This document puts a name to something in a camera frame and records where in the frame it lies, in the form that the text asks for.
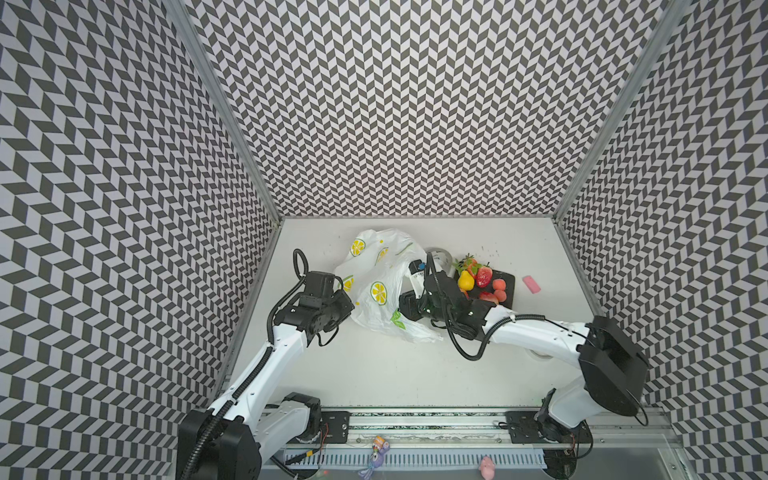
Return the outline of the black mounting plate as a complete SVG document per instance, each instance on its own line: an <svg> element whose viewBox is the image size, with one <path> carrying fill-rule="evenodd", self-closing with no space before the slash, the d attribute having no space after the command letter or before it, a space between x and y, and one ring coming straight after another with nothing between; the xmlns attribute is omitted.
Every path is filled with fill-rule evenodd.
<svg viewBox="0 0 768 480"><path fill-rule="evenodd" d="M323 410L311 414L306 429L290 444L320 445L345 444L350 429L351 412L346 410Z"/></svg>
<svg viewBox="0 0 768 480"><path fill-rule="evenodd" d="M533 410L511 410L504 414L499 428L504 430L512 444L552 444L576 446L591 445L594 441L590 427L582 421L577 427L569 429L546 418L543 422L536 419Z"/></svg>

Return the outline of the pink eraser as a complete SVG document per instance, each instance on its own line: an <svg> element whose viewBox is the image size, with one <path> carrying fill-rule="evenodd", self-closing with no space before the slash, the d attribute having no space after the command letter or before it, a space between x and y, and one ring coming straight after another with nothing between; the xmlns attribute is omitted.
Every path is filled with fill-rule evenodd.
<svg viewBox="0 0 768 480"><path fill-rule="evenodd" d="M530 275L524 276L522 282L531 294L538 294L542 291L538 282Z"/></svg>

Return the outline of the purple toy figure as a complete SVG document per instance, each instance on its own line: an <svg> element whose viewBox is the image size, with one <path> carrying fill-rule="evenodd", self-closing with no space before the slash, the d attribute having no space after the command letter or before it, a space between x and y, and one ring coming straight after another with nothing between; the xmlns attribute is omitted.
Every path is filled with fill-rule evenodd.
<svg viewBox="0 0 768 480"><path fill-rule="evenodd" d="M385 456L391 446L388 440L382 436L376 436L373 440L372 452L369 456L367 465L358 472L358 476L363 480L370 480L376 469L384 464Z"/></svg>

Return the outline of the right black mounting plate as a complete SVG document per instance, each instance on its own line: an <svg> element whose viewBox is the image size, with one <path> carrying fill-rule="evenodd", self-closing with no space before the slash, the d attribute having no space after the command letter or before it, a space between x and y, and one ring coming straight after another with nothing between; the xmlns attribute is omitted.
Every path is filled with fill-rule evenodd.
<svg viewBox="0 0 768 480"><path fill-rule="evenodd" d="M499 428L504 430L512 444L552 444L576 446L591 445L594 441L590 427L582 421L577 427L569 429L546 418L543 422L536 419L533 410L511 410L504 414Z"/></svg>

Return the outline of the clear tape roll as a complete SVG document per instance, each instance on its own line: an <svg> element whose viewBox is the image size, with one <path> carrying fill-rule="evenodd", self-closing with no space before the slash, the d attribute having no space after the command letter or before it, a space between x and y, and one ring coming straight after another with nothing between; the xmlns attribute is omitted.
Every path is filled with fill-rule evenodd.
<svg viewBox="0 0 768 480"><path fill-rule="evenodd" d="M437 271L445 272L449 278L454 276L456 271L454 257L448 250L443 248L429 248L426 252L432 256Z"/></svg>

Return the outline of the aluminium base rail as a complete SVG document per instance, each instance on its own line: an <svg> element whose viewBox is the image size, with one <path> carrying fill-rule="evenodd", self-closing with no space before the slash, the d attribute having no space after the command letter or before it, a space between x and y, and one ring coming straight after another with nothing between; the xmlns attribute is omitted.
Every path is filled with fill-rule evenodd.
<svg viewBox="0 0 768 480"><path fill-rule="evenodd" d="M351 412L345 444L324 444L324 448L366 448L376 436L397 448L561 448L552 444L512 444L499 428L504 414L523 407L329 407L324 410ZM637 418L600 413L587 421L594 448L677 448L682 441L673 431L667 416L658 408L647 407ZM586 444L579 444L584 451Z"/></svg>

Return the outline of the pink toy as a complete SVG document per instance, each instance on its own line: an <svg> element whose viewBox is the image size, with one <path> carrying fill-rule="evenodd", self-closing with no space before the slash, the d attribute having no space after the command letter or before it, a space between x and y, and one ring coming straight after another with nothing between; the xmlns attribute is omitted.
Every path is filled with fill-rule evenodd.
<svg viewBox="0 0 768 480"><path fill-rule="evenodd" d="M484 456L478 466L478 471L483 480L493 480L495 477L495 463L489 456Z"/></svg>

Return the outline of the white plastic bag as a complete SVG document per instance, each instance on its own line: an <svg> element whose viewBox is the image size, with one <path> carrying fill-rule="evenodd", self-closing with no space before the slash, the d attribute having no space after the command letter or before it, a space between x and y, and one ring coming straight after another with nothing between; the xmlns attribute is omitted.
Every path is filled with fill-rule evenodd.
<svg viewBox="0 0 768 480"><path fill-rule="evenodd" d="M371 331L412 343L436 343L435 329L408 319L400 301L403 293L424 292L424 275L410 264L427 253L409 234L398 229L364 230L349 245L346 258L334 269L354 303L351 319Z"/></svg>

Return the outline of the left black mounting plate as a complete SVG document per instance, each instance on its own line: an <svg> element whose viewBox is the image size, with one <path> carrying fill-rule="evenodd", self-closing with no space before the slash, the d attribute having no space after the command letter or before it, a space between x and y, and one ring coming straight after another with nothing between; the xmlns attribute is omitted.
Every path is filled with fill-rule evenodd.
<svg viewBox="0 0 768 480"><path fill-rule="evenodd" d="M290 444L320 445L345 444L350 429L351 412L346 410L323 410L311 414L306 429Z"/></svg>

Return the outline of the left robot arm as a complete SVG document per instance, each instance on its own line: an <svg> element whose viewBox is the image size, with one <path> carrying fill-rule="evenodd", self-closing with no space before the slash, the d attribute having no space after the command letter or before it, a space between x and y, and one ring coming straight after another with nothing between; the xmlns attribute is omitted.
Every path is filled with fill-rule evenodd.
<svg viewBox="0 0 768 480"><path fill-rule="evenodd" d="M288 441L313 438L320 401L292 393L265 411L282 376L321 333L335 334L354 310L340 277L311 271L272 308L267 339L221 396L190 411L178 429L178 479L256 479Z"/></svg>

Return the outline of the beige tape roll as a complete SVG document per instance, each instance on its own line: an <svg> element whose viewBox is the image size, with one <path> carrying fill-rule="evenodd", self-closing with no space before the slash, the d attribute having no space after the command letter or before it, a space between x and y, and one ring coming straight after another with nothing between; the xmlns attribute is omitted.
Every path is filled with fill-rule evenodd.
<svg viewBox="0 0 768 480"><path fill-rule="evenodd" d="M528 355L529 355L531 358L533 358L534 360L536 360L536 361L541 361L541 362L543 362L543 361L549 361L549 360L552 360L552 359L553 359L553 357L552 357L552 356L550 356L550 355L542 354L542 353L539 353L539 352L536 352L536 351L533 351L533 350L528 350L528 351L527 351L527 354L528 354Z"/></svg>

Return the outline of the black tray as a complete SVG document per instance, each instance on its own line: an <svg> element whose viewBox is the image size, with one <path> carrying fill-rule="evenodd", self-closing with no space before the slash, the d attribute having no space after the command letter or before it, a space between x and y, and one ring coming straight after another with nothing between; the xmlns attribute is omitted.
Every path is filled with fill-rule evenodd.
<svg viewBox="0 0 768 480"><path fill-rule="evenodd" d="M474 275L469 270L462 271L457 277L457 285L470 299L509 309L513 307L515 277L511 274L482 266Z"/></svg>

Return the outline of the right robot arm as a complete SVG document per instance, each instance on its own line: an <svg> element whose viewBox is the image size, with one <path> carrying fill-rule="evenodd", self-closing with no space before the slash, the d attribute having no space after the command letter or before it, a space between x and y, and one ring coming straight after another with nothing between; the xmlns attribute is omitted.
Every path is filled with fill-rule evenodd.
<svg viewBox="0 0 768 480"><path fill-rule="evenodd" d="M564 387L551 389L524 423L549 443L576 439L592 416L609 412L648 420L642 405L650 368L642 349L605 316L590 322L557 322L541 314L515 313L500 300L462 293L443 271L410 273L401 294L401 313L428 318L444 330L458 353L479 361L493 343L521 347L579 369Z"/></svg>

